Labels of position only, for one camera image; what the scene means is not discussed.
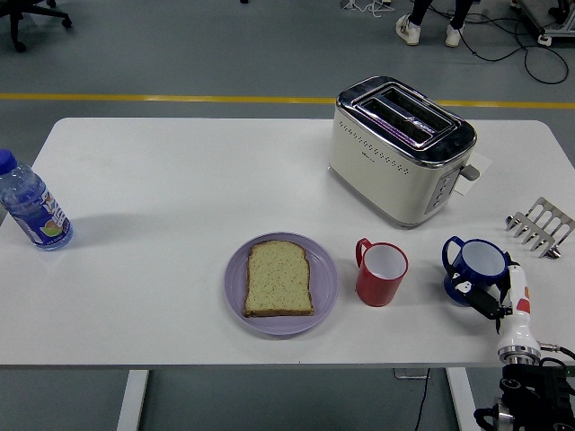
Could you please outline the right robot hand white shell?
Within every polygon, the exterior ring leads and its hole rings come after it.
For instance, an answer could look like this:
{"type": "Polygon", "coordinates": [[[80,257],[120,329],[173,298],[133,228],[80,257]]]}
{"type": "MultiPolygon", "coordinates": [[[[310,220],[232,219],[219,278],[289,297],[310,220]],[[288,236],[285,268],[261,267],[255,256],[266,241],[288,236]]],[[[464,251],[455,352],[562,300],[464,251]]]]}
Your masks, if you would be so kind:
{"type": "Polygon", "coordinates": [[[471,271],[456,268],[447,257],[443,258],[446,284],[451,287],[456,299],[495,321],[496,331],[500,335],[497,351],[502,362],[536,362],[541,353],[530,328],[531,303],[526,274],[507,253],[504,259],[507,266],[493,283],[498,296],[489,293],[491,284],[486,276],[479,277],[474,284],[471,271]]]}

